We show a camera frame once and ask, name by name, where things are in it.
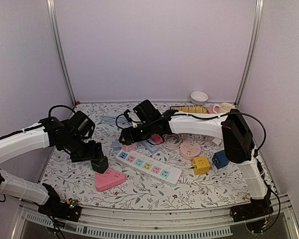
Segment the pink cube socket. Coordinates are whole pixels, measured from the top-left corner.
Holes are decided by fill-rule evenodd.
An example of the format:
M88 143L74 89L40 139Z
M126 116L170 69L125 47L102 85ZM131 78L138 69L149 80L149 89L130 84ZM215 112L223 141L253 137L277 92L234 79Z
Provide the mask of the pink cube socket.
M135 150L136 147L137 147L137 145L135 143L130 144L130 145L124 145L124 144L121 143L120 146L121 146L121 149L125 152Z

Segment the light blue cube adapter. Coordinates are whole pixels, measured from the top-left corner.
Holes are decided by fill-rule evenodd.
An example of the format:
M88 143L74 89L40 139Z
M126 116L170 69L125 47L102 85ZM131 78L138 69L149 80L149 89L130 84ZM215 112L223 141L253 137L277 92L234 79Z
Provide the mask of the light blue cube adapter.
M118 141L113 142L113 150L121 150L121 144Z

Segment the dark green cube socket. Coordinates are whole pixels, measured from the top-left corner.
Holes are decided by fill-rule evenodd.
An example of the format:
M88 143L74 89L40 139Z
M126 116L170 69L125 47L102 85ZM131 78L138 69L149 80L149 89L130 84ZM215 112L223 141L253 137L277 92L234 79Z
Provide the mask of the dark green cube socket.
M101 156L100 158L91 160L92 170L103 174L108 169L108 158L106 156Z

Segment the pink adapter plug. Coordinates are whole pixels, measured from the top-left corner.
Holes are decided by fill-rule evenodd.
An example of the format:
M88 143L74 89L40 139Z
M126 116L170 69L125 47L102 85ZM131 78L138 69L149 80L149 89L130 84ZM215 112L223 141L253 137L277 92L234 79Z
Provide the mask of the pink adapter plug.
M159 134L154 134L151 137L151 140L153 141L154 144L159 145L164 142L164 139L159 135Z

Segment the pink triangular wedge block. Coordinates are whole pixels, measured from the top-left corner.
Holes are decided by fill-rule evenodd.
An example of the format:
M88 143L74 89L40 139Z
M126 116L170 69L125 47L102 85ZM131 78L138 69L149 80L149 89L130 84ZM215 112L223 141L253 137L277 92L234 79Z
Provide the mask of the pink triangular wedge block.
M126 181L126 175L117 170L108 168L103 174L95 173L95 187L98 192L113 188Z

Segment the white long power strip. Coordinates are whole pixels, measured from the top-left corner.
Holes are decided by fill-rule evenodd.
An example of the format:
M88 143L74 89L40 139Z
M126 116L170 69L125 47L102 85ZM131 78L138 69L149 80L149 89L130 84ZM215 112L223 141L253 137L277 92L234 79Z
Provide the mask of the white long power strip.
M136 151L125 152L120 150L115 159L135 171L146 174L155 180L173 187L177 185L182 174L181 169L157 161Z

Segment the pink round power socket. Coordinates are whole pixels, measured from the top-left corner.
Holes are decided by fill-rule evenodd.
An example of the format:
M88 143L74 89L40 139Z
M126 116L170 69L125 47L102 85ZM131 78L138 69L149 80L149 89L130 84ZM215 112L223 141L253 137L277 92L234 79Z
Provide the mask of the pink round power socket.
M198 157L201 152L201 147L197 142L187 140L184 141L179 148L180 155L188 160Z

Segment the yellow cube socket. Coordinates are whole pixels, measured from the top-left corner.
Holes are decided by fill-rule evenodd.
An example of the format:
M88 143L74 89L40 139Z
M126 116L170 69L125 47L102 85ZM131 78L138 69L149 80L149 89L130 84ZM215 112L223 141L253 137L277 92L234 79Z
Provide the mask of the yellow cube socket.
M192 160L192 167L194 175L201 175L208 173L210 164L206 156L195 157Z

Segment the white charger plug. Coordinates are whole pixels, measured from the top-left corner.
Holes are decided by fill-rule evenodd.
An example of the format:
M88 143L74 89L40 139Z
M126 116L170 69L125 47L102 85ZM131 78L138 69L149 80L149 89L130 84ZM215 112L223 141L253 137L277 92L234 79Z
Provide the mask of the white charger plug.
M217 146L217 147L219 147L222 144L222 140L219 138L216 138L216 137L213 138L211 142L214 146Z

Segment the dark blue cube socket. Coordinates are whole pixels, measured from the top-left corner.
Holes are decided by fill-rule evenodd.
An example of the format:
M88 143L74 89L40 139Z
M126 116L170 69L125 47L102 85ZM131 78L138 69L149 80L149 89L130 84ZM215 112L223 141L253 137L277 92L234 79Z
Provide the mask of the dark blue cube socket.
M213 155L212 163L216 166L217 169L226 167L229 164L229 160L225 155L225 151L219 151Z

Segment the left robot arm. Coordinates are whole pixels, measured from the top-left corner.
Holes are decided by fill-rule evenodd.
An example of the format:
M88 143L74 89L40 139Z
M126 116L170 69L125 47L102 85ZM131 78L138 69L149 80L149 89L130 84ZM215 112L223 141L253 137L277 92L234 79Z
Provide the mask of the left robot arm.
M94 128L94 123L89 119L42 119L31 127L0 137L0 165L33 150L56 147L68 153L73 163L91 161L96 165L95 171L104 173L108 165L102 145L89 140ZM51 186L29 182L2 169L0 194L44 205L53 216L64 212L64 205Z

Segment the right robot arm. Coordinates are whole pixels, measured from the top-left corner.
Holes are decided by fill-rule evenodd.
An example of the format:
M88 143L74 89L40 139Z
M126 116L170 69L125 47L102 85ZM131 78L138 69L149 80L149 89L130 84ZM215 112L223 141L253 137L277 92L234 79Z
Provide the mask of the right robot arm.
M137 113L140 120L135 126L121 131L119 142L131 145L149 139L154 134L200 134L223 141L225 156L240 169L249 188L251 201L248 213L258 217L267 209L271 190L265 182L264 172L258 160L259 149L255 147L253 134L242 113L232 109L224 114L190 114L178 110L158 111L153 117Z

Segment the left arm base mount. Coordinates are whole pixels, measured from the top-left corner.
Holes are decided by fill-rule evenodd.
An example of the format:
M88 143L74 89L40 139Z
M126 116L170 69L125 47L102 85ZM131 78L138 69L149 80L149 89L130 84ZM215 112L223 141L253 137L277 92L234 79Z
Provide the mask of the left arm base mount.
M49 197L45 204L38 206L38 212L52 218L78 222L82 211L78 201L70 198L62 202L52 186L45 183L42 185L47 189Z

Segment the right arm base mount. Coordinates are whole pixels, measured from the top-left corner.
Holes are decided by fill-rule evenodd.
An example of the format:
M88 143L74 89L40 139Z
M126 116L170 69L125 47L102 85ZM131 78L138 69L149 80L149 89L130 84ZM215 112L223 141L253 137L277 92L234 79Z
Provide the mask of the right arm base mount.
M241 222L272 214L273 211L270 200L251 199L251 202L248 204L232 206L230 208L230 216L234 222Z

